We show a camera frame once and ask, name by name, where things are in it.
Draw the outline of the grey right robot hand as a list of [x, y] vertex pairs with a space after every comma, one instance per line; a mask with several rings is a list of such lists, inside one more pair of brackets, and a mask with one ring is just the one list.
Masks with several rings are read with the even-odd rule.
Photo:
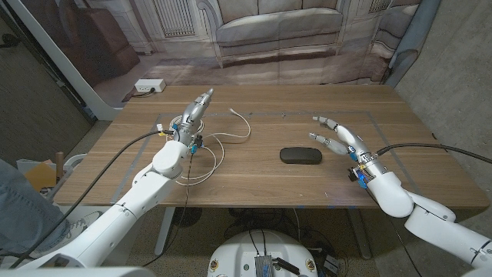
[[372, 178], [387, 173], [387, 169], [372, 154], [364, 141], [349, 128], [322, 116], [314, 116], [312, 119], [319, 122], [320, 125], [333, 130], [341, 141], [338, 142], [335, 139], [325, 138], [315, 133], [309, 134], [311, 139], [320, 142], [335, 154], [349, 155], [358, 163], [359, 169], [364, 170]]

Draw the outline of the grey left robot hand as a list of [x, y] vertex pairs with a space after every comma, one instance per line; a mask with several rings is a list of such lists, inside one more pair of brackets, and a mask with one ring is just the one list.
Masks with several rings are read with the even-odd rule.
[[210, 88], [205, 93], [199, 95], [184, 110], [178, 130], [175, 131], [174, 140], [184, 145], [190, 145], [193, 136], [198, 132], [201, 118], [211, 102], [214, 89]]

